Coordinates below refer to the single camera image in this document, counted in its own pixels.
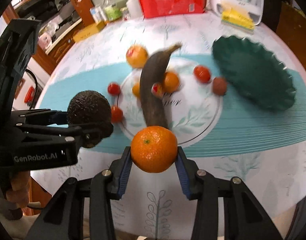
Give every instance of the banana stem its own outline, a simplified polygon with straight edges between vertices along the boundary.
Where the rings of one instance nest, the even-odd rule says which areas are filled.
[[[182,47],[182,43],[176,43],[175,45],[169,47],[166,51],[169,53],[169,54],[172,54],[174,51],[176,51],[177,49],[181,48]]]

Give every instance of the green bowl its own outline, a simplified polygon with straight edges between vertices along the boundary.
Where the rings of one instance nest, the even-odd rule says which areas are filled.
[[[226,80],[261,108],[284,111],[293,106],[292,76],[262,44],[222,36],[213,43],[213,58]]]

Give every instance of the avocado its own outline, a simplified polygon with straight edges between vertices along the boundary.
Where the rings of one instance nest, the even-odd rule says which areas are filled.
[[[96,138],[86,139],[83,147],[92,148],[103,138],[111,136],[112,112],[107,99],[93,90],[79,92],[70,101],[67,109],[67,122],[71,124],[98,123],[100,133]]]

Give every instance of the blue stripe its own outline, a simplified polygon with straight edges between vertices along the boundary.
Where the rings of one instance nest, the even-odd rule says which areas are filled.
[[[210,55],[181,57],[208,66],[212,76],[220,75]],[[306,86],[298,72],[288,71],[293,76],[294,87],[297,89],[294,106],[283,113],[263,111],[242,98],[229,85],[218,123],[206,137],[185,148],[186,156],[243,154],[284,147],[306,140]],[[96,90],[112,103],[113,98],[107,94],[108,84],[112,81],[122,83],[130,72],[131,68],[127,63],[117,63],[66,78],[48,88],[41,108],[66,111],[69,101],[83,90]],[[93,150],[121,154],[124,147],[129,145],[130,140],[120,127],[115,125],[113,135],[104,139]]]

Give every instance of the yellow package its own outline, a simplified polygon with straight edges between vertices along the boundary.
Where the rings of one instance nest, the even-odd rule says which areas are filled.
[[[95,33],[99,33],[104,27],[105,23],[103,21],[98,23],[93,23],[80,30],[77,34],[75,34],[73,40],[75,42],[85,40],[88,37],[94,35]]]
[[[242,28],[249,32],[254,30],[254,22],[249,17],[249,14],[246,10],[239,7],[234,7],[230,4],[222,4],[223,13],[221,20],[224,23]]]

